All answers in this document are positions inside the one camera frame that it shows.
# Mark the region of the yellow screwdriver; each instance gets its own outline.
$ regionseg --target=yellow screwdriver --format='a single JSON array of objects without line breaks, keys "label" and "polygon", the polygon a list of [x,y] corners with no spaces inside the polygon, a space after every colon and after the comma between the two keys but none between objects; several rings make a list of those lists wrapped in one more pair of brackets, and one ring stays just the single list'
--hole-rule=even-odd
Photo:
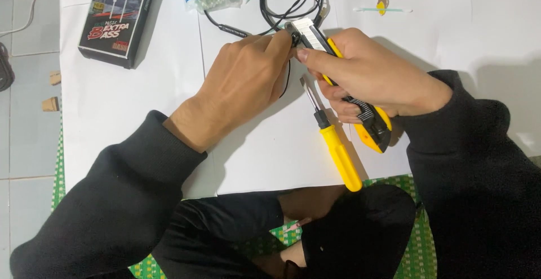
[{"label": "yellow screwdriver", "polygon": [[314,106],[314,117],[318,121],[320,128],[319,133],[323,135],[323,138],[329,147],[331,157],[338,168],[338,172],[340,172],[340,175],[342,176],[344,184],[346,184],[346,187],[350,191],[359,191],[362,187],[361,178],[351,162],[351,158],[347,153],[346,147],[340,141],[340,138],[334,129],[334,125],[329,122],[325,111],[319,109],[318,104],[315,102],[312,91],[310,91],[310,88],[306,84],[304,75],[301,77],[301,84],[306,91],[306,94],[310,98],[310,102],[312,102],[312,105]]}]

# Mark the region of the black sweatshirt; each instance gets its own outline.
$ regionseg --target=black sweatshirt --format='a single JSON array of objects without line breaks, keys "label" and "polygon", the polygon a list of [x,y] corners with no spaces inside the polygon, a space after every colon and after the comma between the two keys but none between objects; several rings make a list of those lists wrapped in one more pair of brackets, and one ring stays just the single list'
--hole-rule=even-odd
[{"label": "black sweatshirt", "polygon": [[[451,70],[453,89],[434,113],[396,117],[429,214],[438,276],[541,276],[541,170],[507,137],[509,111],[476,100]],[[152,111],[124,142],[105,148],[39,233],[11,255],[14,279],[131,278],[156,246],[181,186],[205,158]]]}]

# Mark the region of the tile floor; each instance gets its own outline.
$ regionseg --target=tile floor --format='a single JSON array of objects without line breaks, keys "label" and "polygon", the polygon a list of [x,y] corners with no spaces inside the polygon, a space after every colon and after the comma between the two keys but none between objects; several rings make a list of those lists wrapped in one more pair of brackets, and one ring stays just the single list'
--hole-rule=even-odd
[{"label": "tile floor", "polygon": [[[0,0],[0,32],[24,26],[31,2]],[[41,101],[61,95],[48,79],[60,70],[59,29],[59,0],[37,0],[32,24],[0,37],[15,73],[10,89],[0,92],[0,279],[11,277],[13,249],[50,214],[60,114],[43,112]]]}]

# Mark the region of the earphone box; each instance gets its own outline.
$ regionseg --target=earphone box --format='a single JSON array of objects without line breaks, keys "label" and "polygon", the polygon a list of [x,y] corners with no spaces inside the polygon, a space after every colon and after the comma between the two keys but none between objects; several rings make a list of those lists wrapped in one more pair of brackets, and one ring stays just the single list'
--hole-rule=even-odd
[{"label": "earphone box", "polygon": [[152,0],[92,0],[79,51],[83,56],[131,69]]}]

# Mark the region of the black pants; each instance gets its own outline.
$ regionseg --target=black pants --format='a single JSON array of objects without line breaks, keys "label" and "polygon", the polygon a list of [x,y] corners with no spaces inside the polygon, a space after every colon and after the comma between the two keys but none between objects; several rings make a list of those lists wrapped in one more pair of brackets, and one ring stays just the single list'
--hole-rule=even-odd
[{"label": "black pants", "polygon": [[[409,241],[416,207],[402,189],[350,193],[302,227],[309,278],[392,278]],[[168,279],[269,278],[230,247],[283,224],[276,193],[182,201],[152,255]]]}]

